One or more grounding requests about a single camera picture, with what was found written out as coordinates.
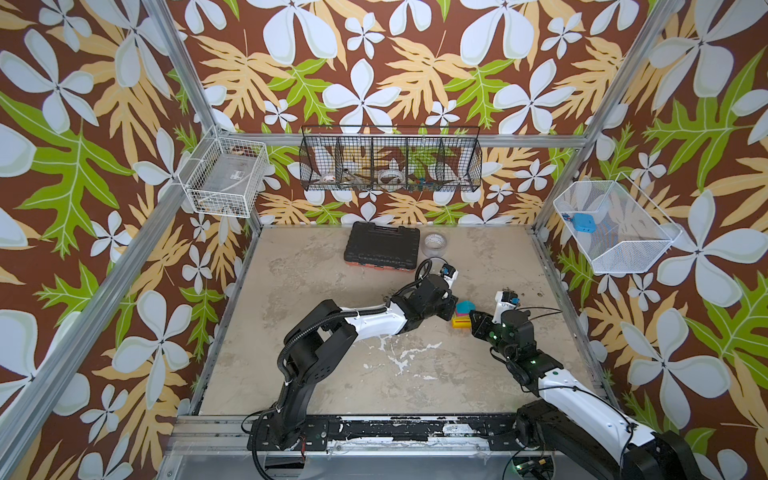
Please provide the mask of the teal block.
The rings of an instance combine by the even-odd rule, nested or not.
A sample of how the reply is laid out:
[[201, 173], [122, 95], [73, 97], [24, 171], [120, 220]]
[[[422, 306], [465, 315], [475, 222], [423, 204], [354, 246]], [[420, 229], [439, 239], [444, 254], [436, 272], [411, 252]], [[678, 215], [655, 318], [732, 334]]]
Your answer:
[[476, 309], [476, 306], [473, 302], [469, 300], [462, 301], [457, 304], [456, 306], [456, 314], [457, 313], [469, 313]]

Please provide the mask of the yellow striped block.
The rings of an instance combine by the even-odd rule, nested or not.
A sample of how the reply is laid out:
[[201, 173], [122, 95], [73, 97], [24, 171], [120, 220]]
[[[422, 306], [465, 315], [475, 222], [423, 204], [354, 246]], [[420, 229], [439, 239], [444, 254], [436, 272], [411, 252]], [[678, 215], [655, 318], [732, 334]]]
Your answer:
[[451, 326], [454, 329], [470, 329], [471, 321], [468, 317], [454, 317], [451, 320]]

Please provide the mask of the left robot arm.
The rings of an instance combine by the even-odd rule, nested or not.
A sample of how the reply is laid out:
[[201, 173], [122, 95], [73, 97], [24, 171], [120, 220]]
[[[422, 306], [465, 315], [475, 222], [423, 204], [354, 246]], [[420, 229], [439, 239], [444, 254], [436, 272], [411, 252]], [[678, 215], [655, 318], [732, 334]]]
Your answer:
[[354, 343], [413, 331], [431, 317], [450, 320], [458, 303], [452, 292], [457, 277], [454, 268], [445, 266], [376, 306], [347, 308], [331, 299], [320, 302], [284, 338], [277, 358], [283, 385], [273, 406], [254, 420], [252, 446], [285, 450], [295, 445], [317, 384], [334, 372]]

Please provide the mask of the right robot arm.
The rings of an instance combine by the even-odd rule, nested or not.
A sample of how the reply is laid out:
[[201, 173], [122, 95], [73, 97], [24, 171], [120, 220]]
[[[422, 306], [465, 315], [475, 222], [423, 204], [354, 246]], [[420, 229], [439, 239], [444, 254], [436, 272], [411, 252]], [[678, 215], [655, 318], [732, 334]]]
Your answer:
[[690, 445], [658, 432], [583, 386], [539, 349], [530, 312], [469, 313], [472, 335], [489, 344], [536, 400], [517, 410], [514, 435], [526, 447], [565, 454], [597, 479], [702, 479]]

